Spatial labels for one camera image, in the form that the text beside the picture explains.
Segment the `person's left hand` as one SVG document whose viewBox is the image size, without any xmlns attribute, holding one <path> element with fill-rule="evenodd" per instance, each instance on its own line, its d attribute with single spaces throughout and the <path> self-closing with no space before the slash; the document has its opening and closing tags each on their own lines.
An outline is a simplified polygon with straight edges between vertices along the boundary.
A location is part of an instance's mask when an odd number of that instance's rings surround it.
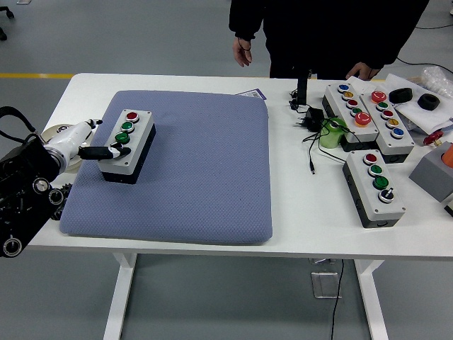
<svg viewBox="0 0 453 340">
<path fill-rule="evenodd" d="M 380 69 L 374 69 L 365 64 L 364 62 L 358 62 L 345 76 L 346 79 L 350 77 L 357 77 L 358 79 L 364 81 L 370 81 L 373 79 L 378 73 Z"/>
</svg>

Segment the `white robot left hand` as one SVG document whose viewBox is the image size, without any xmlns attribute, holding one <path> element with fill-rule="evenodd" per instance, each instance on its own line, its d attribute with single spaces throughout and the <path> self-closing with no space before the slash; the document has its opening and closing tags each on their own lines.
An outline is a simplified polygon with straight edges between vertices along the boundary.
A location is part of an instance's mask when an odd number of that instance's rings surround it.
<svg viewBox="0 0 453 340">
<path fill-rule="evenodd" d="M 45 149 L 61 168 L 68 166 L 74 156 L 87 160 L 105 160 L 130 154 L 132 150 L 129 147 L 123 147 L 117 142 L 107 147 L 82 147 L 92 130 L 102 122 L 90 119 L 72 125 L 54 136 L 45 145 Z"/>
</svg>

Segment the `person's right hand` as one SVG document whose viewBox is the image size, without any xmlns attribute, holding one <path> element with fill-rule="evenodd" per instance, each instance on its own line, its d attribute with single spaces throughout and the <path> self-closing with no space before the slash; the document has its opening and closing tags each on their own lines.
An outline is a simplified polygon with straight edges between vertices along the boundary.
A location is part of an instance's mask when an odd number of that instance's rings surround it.
<svg viewBox="0 0 453 340">
<path fill-rule="evenodd" d="M 241 38 L 234 38 L 233 56 L 240 67 L 247 67 L 252 63 L 251 42 Z"/>
</svg>

